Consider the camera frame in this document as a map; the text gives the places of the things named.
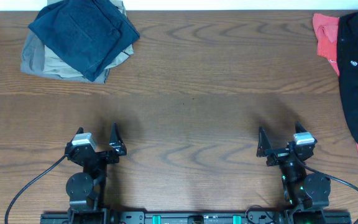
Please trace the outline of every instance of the white wall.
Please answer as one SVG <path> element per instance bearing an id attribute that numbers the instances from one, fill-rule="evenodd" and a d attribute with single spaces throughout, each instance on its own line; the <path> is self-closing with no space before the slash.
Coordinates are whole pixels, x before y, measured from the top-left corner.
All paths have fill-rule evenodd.
<path id="1" fill-rule="evenodd" d="M 358 0 L 124 0 L 127 10 L 358 9 Z M 0 0 L 0 11 L 35 10 L 47 0 Z"/>

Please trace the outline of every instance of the green tape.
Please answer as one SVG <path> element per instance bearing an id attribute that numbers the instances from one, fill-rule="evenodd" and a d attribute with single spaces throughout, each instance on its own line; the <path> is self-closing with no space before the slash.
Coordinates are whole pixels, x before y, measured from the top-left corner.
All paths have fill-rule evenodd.
<path id="1" fill-rule="evenodd" d="M 161 224 L 161 216 L 153 215 L 153 224 Z"/>
<path id="2" fill-rule="evenodd" d="M 233 215 L 233 224 L 241 224 L 241 216 Z"/>

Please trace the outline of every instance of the stack of folded clothes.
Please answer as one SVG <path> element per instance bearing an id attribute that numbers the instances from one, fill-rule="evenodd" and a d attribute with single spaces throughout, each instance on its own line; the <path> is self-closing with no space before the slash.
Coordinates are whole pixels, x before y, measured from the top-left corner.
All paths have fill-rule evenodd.
<path id="1" fill-rule="evenodd" d="M 139 39 L 119 0 L 48 0 L 29 29 L 21 71 L 76 82 L 105 83 Z"/>

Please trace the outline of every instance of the wooden table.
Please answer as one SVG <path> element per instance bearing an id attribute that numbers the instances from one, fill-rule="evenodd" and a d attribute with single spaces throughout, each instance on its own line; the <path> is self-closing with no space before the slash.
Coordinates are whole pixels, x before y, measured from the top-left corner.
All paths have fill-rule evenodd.
<path id="1" fill-rule="evenodd" d="M 312 11 L 129 12 L 135 54 L 107 84 L 63 82 L 19 71 L 36 12 L 0 12 L 0 223 L 13 196 L 63 155 L 78 127 L 106 149 L 116 121 L 128 148 L 109 167 L 113 207 L 246 210 L 283 203 L 278 167 L 256 158 L 258 126 L 273 145 L 298 120 L 319 141 L 311 167 L 358 186 L 356 144 L 337 76 L 316 55 Z M 348 12 L 323 12 L 340 16 Z M 65 211 L 64 161 L 14 205 L 11 223 Z M 333 182 L 330 209 L 358 217 L 358 193 Z"/>

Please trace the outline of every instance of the wood grain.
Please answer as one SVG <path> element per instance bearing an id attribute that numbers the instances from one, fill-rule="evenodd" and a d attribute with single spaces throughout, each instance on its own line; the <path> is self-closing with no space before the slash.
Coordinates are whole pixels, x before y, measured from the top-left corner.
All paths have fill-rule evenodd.
<path id="1" fill-rule="evenodd" d="M 63 154 L 79 126 L 107 148 L 116 121 L 128 155 L 109 168 L 113 207 L 246 210 L 282 204 L 280 171 L 255 156 L 264 125 L 274 146 L 301 121 L 319 140 L 308 164 L 358 186 L 358 155 L 337 77 L 316 55 L 312 11 L 129 12 L 135 54 L 105 85 L 19 71 L 36 12 L 0 12 L 0 223 L 13 196 Z M 340 16 L 348 12 L 323 12 Z M 68 208 L 62 162 L 14 205 L 11 223 Z M 332 183 L 331 209 L 358 217 L 358 193 Z"/>

